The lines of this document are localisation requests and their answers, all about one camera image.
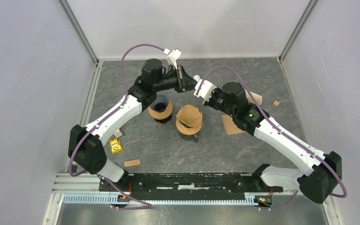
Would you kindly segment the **wooden ring dripper holder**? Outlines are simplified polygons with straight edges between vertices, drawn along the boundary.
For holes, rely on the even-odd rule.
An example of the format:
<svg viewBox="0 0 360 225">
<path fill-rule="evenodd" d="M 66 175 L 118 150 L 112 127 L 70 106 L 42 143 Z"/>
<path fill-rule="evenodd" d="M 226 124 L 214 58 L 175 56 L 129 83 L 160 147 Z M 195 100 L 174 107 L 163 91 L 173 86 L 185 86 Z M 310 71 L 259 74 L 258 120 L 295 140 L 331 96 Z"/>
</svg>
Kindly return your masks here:
<svg viewBox="0 0 360 225">
<path fill-rule="evenodd" d="M 182 123 L 179 119 L 176 120 L 176 128 L 177 130 L 186 136 L 192 136 L 192 135 L 196 135 L 197 133 L 200 132 L 200 130 L 202 129 L 202 123 L 190 127 L 184 123 Z"/>
</svg>

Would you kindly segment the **brown paper coffee filter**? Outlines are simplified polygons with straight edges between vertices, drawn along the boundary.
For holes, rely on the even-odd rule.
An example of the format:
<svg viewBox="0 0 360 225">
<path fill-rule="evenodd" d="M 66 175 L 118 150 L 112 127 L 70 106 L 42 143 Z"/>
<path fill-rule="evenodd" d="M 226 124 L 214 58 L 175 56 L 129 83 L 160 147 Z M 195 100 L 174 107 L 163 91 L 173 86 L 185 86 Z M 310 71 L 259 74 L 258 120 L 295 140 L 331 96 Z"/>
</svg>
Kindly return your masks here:
<svg viewBox="0 0 360 225">
<path fill-rule="evenodd" d="M 203 114 L 199 108 L 193 105 L 183 106 L 176 115 L 176 118 L 190 128 L 199 126 L 203 122 Z"/>
</svg>

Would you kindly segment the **small blue ribbed dripper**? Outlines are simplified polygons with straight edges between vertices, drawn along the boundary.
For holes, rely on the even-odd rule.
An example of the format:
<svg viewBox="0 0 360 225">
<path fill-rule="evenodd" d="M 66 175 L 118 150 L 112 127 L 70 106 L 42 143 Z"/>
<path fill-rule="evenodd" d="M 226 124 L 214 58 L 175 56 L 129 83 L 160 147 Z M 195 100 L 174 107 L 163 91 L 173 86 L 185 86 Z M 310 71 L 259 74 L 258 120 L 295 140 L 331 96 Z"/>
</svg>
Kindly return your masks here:
<svg viewBox="0 0 360 225">
<path fill-rule="evenodd" d="M 156 100 L 150 105 L 150 108 L 156 112 L 163 112 L 169 105 L 169 98 L 165 94 L 157 94 Z"/>
</svg>

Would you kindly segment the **brown filter stack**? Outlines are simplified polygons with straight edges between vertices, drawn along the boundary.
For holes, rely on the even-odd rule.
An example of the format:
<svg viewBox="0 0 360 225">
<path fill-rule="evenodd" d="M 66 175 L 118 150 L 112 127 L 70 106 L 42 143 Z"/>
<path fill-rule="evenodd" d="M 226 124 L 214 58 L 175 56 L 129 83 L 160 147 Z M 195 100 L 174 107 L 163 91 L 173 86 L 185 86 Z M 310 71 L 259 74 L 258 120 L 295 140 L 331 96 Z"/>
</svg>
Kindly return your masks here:
<svg viewBox="0 0 360 225">
<path fill-rule="evenodd" d="M 227 135 L 235 135 L 235 134 L 245 133 L 245 131 L 239 129 L 235 125 L 235 123 L 233 122 L 232 117 L 230 117 L 228 115 L 222 115 L 221 118 L 222 118 L 223 125 L 224 125 L 224 128 L 225 128 L 225 133 Z"/>
</svg>

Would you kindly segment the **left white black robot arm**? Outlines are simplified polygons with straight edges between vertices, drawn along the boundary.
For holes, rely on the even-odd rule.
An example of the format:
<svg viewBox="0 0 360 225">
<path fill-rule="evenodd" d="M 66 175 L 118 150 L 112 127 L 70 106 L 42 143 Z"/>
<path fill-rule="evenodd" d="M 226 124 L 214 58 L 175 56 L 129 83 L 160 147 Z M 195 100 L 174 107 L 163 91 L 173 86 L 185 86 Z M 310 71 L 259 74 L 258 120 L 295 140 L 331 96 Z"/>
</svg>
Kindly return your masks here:
<svg viewBox="0 0 360 225">
<path fill-rule="evenodd" d="M 158 92 L 173 89 L 183 93 L 194 90 L 196 84 L 197 81 L 181 65 L 165 68 L 161 60 L 147 60 L 128 95 L 117 105 L 84 127 L 72 127 L 68 156 L 88 173 L 111 180 L 111 186 L 117 191 L 125 190 L 128 187 L 126 172 L 107 158 L 104 145 L 115 131 L 145 111 L 157 99 Z"/>
</svg>

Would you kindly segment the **orange black coffee filter box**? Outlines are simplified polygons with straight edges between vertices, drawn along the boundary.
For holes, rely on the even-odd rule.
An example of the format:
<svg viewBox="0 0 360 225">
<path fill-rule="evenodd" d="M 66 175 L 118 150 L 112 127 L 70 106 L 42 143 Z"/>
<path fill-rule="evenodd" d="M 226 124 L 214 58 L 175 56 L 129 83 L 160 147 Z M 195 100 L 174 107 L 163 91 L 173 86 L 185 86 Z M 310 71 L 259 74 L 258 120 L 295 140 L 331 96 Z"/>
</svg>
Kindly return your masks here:
<svg viewBox="0 0 360 225">
<path fill-rule="evenodd" d="M 252 99 L 252 97 L 256 100 L 256 102 L 257 102 L 259 105 L 262 104 L 263 97 L 262 97 L 261 95 L 256 94 L 256 93 L 253 93 L 253 92 L 251 92 L 251 95 L 250 95 L 247 91 L 245 91 L 245 92 L 246 92 L 246 98 L 247 98 L 247 100 L 248 100 L 248 102 L 249 102 L 250 104 L 254 104 L 254 105 L 255 105 L 255 101 Z"/>
</svg>

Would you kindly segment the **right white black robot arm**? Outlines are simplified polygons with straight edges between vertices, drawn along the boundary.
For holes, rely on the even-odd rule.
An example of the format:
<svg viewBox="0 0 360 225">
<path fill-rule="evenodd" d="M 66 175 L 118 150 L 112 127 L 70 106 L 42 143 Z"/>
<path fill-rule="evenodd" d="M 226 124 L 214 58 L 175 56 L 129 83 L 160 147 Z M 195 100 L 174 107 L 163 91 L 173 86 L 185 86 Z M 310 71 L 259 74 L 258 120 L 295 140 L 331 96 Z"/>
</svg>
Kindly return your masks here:
<svg viewBox="0 0 360 225">
<path fill-rule="evenodd" d="M 288 132 L 273 117 L 249 102 L 246 90 L 238 82 L 222 88 L 209 81 L 199 81 L 195 96 L 203 104 L 228 115 L 237 128 L 268 143 L 291 160 L 295 169 L 260 166 L 252 178 L 252 186 L 264 191 L 269 186 L 300 191 L 309 200 L 321 204 L 342 179 L 342 158 L 334 151 L 325 153 Z"/>
</svg>

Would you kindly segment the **white paper coffee filter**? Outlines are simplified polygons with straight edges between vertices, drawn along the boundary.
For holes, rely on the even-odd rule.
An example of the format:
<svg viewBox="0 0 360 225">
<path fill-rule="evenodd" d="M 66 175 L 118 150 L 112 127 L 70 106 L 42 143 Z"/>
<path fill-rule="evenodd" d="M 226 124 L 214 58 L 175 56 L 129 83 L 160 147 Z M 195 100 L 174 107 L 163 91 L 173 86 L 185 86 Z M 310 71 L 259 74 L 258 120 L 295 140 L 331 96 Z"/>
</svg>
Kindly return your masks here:
<svg viewBox="0 0 360 225">
<path fill-rule="evenodd" d="M 193 79 L 194 79 L 196 82 L 198 82 L 201 78 L 200 78 L 199 75 L 194 75 L 194 76 L 193 76 Z"/>
</svg>

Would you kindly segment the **clear glass coffee server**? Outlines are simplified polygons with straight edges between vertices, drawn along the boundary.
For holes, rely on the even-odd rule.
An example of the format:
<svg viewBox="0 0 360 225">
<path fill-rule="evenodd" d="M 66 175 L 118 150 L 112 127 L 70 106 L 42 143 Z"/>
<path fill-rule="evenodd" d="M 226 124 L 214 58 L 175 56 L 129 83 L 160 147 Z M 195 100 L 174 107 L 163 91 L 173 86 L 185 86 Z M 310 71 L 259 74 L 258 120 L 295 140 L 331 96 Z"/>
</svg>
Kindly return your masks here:
<svg viewBox="0 0 360 225">
<path fill-rule="evenodd" d="M 199 142 L 199 132 L 194 134 L 194 135 L 185 135 L 183 133 L 179 133 L 179 136 L 181 137 L 182 140 L 185 140 L 185 141 L 193 141 L 195 143 L 198 143 Z"/>
</svg>

